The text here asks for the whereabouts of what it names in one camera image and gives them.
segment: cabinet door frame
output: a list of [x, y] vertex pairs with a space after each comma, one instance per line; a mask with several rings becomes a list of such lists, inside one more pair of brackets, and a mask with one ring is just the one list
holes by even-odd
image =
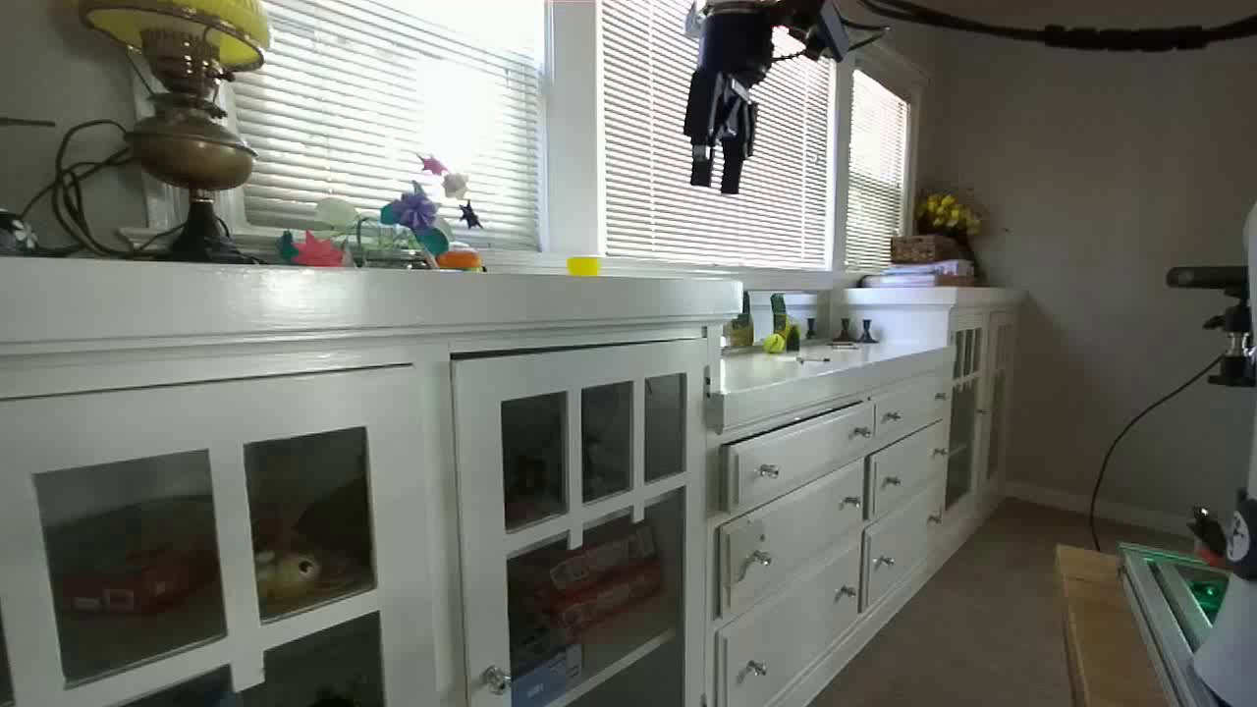
[[[259, 383], [108, 391], [0, 406], [0, 605], [11, 662], [14, 707], [92, 707], [176, 687], [227, 667], [231, 687], [261, 684], [265, 647], [379, 618], [379, 664], [390, 702], [432, 690], [435, 667], [426, 618], [426, 524], [395, 498], [425, 498], [432, 473], [407, 473], [425, 451], [421, 399], [407, 364], [341, 371]], [[366, 429], [374, 506], [374, 592], [341, 599], [325, 613], [261, 624], [256, 599], [256, 549], [243, 444]], [[179, 647], [85, 684], [69, 684], [57, 658], [56, 592], [40, 524], [36, 480], [74, 469], [153, 460], [176, 451], [206, 457], [206, 490], [223, 587], [223, 641]]]
[[[463, 687], [471, 707], [505, 707], [509, 690], [493, 696], [484, 677], [489, 667], [509, 677], [509, 611], [505, 611], [505, 519], [504, 519], [504, 400], [564, 392], [564, 429], [580, 429], [580, 391], [631, 383], [631, 524], [653, 505], [644, 489], [644, 383], [686, 378], [686, 469], [675, 476], [682, 490], [682, 696], [704, 696], [704, 605], [707, 605], [707, 544], [704, 544], [704, 392], [713, 341], [653, 341], [653, 346], [607, 346], [607, 349], [551, 349], [551, 353], [504, 353], [463, 359], [456, 375], [456, 476], [460, 476], [460, 546], [463, 546]], [[580, 440], [564, 436], [564, 544], [580, 546], [585, 519], [574, 510], [580, 476]]]

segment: wall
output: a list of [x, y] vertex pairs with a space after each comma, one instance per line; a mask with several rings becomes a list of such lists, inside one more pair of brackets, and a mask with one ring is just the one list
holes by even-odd
[[[976, 202], [988, 281], [1023, 290], [1013, 476], [1082, 498], [1103, 444], [1222, 349], [1222, 294], [1161, 286], [1173, 262], [1242, 262], [1257, 202], [1257, 46], [1077, 55], [944, 42], [924, 189]], [[1115, 457], [1136, 510], [1229, 506], [1253, 392], [1188, 391]]]
[[[62, 129], [90, 117], [133, 121], [133, 82], [126, 50], [78, 28], [74, 0], [5, 0], [0, 4], [0, 114], [56, 117], [56, 129], [0, 126], [0, 206], [22, 207], [45, 182]], [[123, 143], [85, 135], [74, 158], [107, 158]], [[90, 194], [96, 232], [143, 223], [137, 171], [102, 175]], [[45, 206], [31, 218], [36, 232], [57, 236]]]

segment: white cabinet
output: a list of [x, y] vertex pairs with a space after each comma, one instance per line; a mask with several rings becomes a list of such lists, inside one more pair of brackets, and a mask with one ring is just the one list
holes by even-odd
[[944, 482], [925, 482], [890, 519], [865, 536], [865, 605], [875, 611], [900, 599], [925, 573], [929, 526], [940, 519]]
[[699, 702], [709, 341], [456, 363], [466, 702]]
[[860, 618], [860, 544], [717, 633], [717, 702], [765, 707]]
[[755, 506], [802, 489], [845, 460], [860, 460], [870, 440], [870, 406], [860, 400], [803, 425], [789, 425], [725, 450], [725, 506]]
[[841, 290], [835, 317], [870, 317], [879, 349], [946, 346], [950, 378], [940, 399], [946, 425], [946, 490], [940, 505], [933, 562], [997, 506], [1006, 480], [1018, 290], [997, 286], [917, 286], [917, 290]]
[[395, 364], [5, 400], [14, 707], [432, 702], [417, 399]]
[[890, 621], [929, 570], [944, 473], [944, 371], [725, 444], [709, 611], [717, 707], [803, 702]]
[[717, 526], [721, 611], [776, 592], [792, 570], [853, 539], [865, 519], [865, 464], [835, 469], [781, 505]]

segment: green object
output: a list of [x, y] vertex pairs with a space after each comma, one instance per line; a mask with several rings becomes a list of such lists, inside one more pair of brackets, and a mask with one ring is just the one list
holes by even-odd
[[741, 290], [741, 316], [721, 328], [731, 349], [755, 349], [755, 321], [748, 321], [748, 290]]

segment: floor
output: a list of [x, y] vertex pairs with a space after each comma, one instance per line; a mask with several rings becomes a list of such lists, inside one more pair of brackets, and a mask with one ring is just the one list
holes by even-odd
[[1006, 505], [811, 707], [1068, 707], [1055, 544], [1086, 546], [1082, 519]]

